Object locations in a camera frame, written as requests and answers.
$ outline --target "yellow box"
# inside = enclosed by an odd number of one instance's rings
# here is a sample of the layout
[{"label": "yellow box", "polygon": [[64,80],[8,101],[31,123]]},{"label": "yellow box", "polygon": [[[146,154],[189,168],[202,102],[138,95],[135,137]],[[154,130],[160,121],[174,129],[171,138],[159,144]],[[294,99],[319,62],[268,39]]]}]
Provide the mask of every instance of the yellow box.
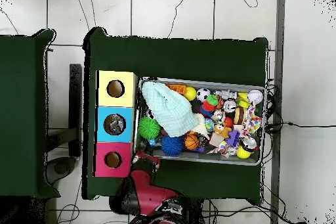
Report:
[{"label": "yellow box", "polygon": [[133,107],[137,92],[137,76],[132,72],[96,71],[98,105]]}]

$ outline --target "green spiky ball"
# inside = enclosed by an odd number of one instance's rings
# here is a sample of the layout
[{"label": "green spiky ball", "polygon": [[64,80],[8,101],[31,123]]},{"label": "green spiky ball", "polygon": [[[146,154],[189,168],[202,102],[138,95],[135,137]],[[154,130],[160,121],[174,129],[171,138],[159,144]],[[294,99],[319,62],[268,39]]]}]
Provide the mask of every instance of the green spiky ball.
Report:
[{"label": "green spiky ball", "polygon": [[207,102],[211,104],[212,106],[216,106],[218,105],[218,98],[215,95],[208,95]]},{"label": "green spiky ball", "polygon": [[161,127],[158,122],[149,117],[143,117],[138,124],[139,134],[145,139],[154,139],[160,133]]}]

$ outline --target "blue box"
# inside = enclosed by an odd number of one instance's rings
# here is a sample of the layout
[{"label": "blue box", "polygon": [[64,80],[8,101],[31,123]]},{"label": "blue box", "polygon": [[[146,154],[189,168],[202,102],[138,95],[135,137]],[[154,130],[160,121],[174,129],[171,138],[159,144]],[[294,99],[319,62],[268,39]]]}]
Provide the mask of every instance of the blue box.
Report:
[{"label": "blue box", "polygon": [[[125,119],[126,127],[119,135],[111,135],[104,129],[104,121],[111,114],[118,114]],[[97,112],[98,125],[96,125],[97,142],[131,142],[133,139],[133,114],[134,108],[99,106]]]}]

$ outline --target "pink box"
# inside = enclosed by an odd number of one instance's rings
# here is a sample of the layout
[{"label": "pink box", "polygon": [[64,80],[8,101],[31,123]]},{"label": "pink box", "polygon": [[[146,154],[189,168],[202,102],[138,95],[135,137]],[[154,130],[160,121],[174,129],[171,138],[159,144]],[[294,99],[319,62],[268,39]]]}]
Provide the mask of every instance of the pink box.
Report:
[{"label": "pink box", "polygon": [[[121,157],[121,163],[116,168],[111,168],[106,164],[105,157],[109,152],[116,152]],[[122,142],[97,142],[96,171],[94,177],[127,177],[131,168],[131,143]]]}]

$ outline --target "light blue cloth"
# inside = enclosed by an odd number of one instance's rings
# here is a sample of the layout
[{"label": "light blue cloth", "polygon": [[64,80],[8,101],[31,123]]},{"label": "light blue cloth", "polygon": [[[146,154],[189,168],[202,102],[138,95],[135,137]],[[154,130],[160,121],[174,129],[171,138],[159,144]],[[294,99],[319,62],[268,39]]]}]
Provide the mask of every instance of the light blue cloth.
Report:
[{"label": "light blue cloth", "polygon": [[147,81],[142,95],[160,126],[170,137],[179,137],[198,125],[188,99],[170,90],[165,84]]}]

